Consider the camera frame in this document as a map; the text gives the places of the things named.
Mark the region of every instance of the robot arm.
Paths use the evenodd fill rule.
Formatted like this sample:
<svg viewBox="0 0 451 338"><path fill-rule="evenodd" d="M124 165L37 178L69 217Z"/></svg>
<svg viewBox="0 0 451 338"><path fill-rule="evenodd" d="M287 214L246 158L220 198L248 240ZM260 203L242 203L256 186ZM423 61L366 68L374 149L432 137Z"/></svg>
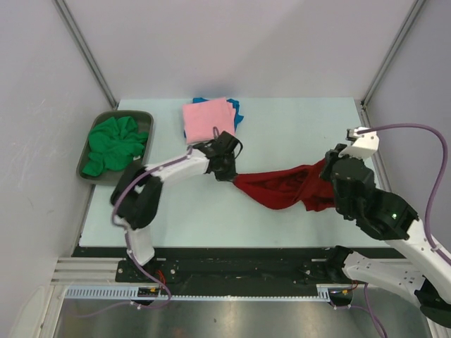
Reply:
<svg viewBox="0 0 451 338"><path fill-rule="evenodd" d="M324 264L326 274L336 282L361 280L399 294L431 320L451 327L451 265L427 241L416 211L402 197L376 188L374 173L363 160L377 150L378 138L375 132L357 134L362 129L366 128L348 130L347 139L353 143L339 144L326 154L321 178L332 182L335 209L344 219L356 220L368 236L385 241L421 272L372 261L337 246Z"/></svg>
<svg viewBox="0 0 451 338"><path fill-rule="evenodd" d="M185 155L169 161L141 166L130 164L111 195L113 223L124 227L128 248L140 265L155 254L149 226L158 210L164 187L195 175L214 173L218 181L237 175L235 148L241 142L227 132L207 143L188 148Z"/></svg>

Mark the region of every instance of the gray bin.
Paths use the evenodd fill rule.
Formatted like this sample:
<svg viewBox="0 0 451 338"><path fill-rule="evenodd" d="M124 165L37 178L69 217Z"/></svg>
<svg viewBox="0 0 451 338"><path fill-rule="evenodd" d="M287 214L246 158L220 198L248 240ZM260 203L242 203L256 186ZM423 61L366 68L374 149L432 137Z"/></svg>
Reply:
<svg viewBox="0 0 451 338"><path fill-rule="evenodd" d="M140 159L137 159L136 162L141 164L144 159L147 158L150 150L150 146L152 143L152 136L153 136L153 127L154 127L154 118L152 115L150 115L146 111L107 111L105 113L100 114L95 119L94 123L92 124L92 128L94 128L96 125L99 125L102 122L105 122L111 117L114 118L123 118L125 116L131 116L135 119L136 123L138 124L138 132L148 132L149 138L147 139L146 147L144 149L144 154ZM88 163L89 158L88 154L90 153L91 148L89 147L89 142L86 137L86 143L85 147L83 148L82 155L80 157L80 160L78 161L77 166L77 174L78 176L89 183L92 184L100 184L100 185L116 185L119 182L119 179L121 178L124 170L122 171L112 171L108 170L105 173L94 177L90 175L86 175L82 172L85 165Z"/></svg>

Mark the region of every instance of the reflective metal surface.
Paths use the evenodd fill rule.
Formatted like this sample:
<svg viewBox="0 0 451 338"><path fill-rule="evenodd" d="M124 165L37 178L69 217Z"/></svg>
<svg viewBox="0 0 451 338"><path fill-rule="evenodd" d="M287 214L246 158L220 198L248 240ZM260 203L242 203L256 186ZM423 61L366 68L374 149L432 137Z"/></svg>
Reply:
<svg viewBox="0 0 451 338"><path fill-rule="evenodd" d="M431 337L426 319L400 297L379 289L371 289L370 297L390 338ZM115 302L66 299L55 338L378 337L365 312L334 311L322 302L174 301L160 310L124 305L92 318L75 317ZM364 305L362 290L353 304Z"/></svg>

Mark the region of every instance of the red cloth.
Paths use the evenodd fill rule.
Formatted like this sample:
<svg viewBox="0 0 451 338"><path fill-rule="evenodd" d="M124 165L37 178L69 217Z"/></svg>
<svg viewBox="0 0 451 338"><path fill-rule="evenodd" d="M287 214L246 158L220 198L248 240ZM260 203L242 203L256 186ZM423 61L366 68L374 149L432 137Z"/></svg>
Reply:
<svg viewBox="0 0 451 338"><path fill-rule="evenodd" d="M288 170L239 174L233 184L271 209L288 208L302 201L308 211L321 211L334 206L332 184L319 178L325 164L323 159Z"/></svg>

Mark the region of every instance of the wall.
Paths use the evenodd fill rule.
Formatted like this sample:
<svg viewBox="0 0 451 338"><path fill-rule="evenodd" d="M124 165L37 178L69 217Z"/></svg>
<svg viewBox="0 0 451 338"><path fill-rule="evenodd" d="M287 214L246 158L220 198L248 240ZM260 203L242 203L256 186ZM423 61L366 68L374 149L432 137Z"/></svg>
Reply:
<svg viewBox="0 0 451 338"><path fill-rule="evenodd" d="M120 99L361 99L413 0L68 0Z"/></svg>
<svg viewBox="0 0 451 338"><path fill-rule="evenodd" d="M425 123L451 142L451 1L429 1L369 104L372 125ZM420 130L380 133L393 191L424 216L441 163L440 142ZM435 199L434 235L451 249L451 170Z"/></svg>
<svg viewBox="0 0 451 338"><path fill-rule="evenodd" d="M75 167L108 108L50 0L0 11L0 337L75 239L89 186Z"/></svg>

